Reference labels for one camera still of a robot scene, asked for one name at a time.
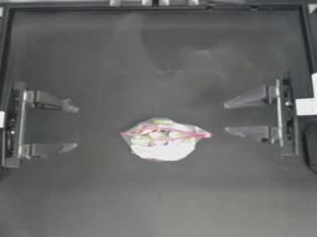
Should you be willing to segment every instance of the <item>crumpled plastic bag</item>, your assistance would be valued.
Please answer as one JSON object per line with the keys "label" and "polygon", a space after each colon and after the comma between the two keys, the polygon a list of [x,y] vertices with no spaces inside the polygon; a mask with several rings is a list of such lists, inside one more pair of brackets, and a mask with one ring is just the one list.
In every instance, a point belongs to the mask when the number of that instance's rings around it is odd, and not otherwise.
{"label": "crumpled plastic bag", "polygon": [[120,132],[130,151],[142,159],[176,161],[193,150],[201,138],[211,134],[189,124],[167,118],[151,118],[128,131]]}

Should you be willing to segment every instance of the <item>white label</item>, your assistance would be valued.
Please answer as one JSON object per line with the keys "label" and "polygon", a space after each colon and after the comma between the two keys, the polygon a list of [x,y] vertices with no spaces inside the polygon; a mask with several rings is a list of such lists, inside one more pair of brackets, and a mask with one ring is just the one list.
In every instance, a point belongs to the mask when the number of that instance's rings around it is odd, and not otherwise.
{"label": "white label", "polygon": [[142,6],[151,6],[152,5],[152,1],[151,0],[141,0],[141,5]]}
{"label": "white label", "polygon": [[197,6],[199,5],[199,0],[189,0],[188,5],[189,6]]}
{"label": "white label", "polygon": [[317,4],[308,4],[308,13],[311,14],[315,11]]}
{"label": "white label", "polygon": [[5,127],[5,112],[0,111],[0,129]]}
{"label": "white label", "polygon": [[295,113],[296,116],[312,116],[317,115],[317,73],[311,75],[311,88],[312,98],[295,100]]}

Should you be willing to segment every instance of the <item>black tray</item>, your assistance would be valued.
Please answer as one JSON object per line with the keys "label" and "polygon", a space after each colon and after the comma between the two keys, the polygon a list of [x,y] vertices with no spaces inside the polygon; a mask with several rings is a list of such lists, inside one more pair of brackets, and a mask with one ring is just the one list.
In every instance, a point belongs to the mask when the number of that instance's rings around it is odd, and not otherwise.
{"label": "black tray", "polygon": [[[29,141],[78,147],[2,179],[1,236],[312,236],[302,157],[223,132],[275,123],[272,107],[225,111],[223,101],[279,75],[311,96],[304,7],[19,5],[5,20],[1,109],[6,86],[25,81],[80,112],[29,113]],[[118,131],[152,117],[215,136],[179,162],[141,160]]]}

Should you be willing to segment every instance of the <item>plastic bag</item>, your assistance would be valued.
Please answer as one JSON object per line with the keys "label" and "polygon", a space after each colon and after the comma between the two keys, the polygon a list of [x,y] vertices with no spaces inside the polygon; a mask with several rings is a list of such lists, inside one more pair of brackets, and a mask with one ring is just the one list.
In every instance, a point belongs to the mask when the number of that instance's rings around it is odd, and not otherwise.
{"label": "plastic bag", "polygon": [[132,153],[140,158],[176,161],[193,150],[196,142],[211,134],[189,124],[167,118],[151,118],[121,132]]}

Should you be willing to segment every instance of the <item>black frame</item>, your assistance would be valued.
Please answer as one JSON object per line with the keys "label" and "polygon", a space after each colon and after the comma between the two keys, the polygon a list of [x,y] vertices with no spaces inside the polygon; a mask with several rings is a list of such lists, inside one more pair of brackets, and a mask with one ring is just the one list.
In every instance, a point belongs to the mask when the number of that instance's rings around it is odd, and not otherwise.
{"label": "black frame", "polygon": [[[3,4],[2,5],[2,35],[0,39],[0,111],[7,111],[7,99],[10,91],[10,81],[6,80],[6,66],[7,66],[7,53],[9,53],[9,36],[11,28],[13,14],[15,11],[287,11],[296,10],[299,16],[299,24],[302,29],[302,36],[304,42],[306,57],[308,63],[308,74],[317,72],[317,57],[314,49],[314,41],[311,36],[311,28],[308,22],[308,6],[307,4],[296,5],[224,5],[213,4],[207,1],[199,0],[199,6],[188,6],[188,1],[177,0],[171,6],[159,6],[159,0],[152,0],[151,6],[141,6],[141,1],[122,2],[120,7],[109,6],[109,1],[104,2],[80,2],[80,3],[26,3],[26,4]],[[6,130],[0,130],[0,160],[3,161],[6,154]]]}

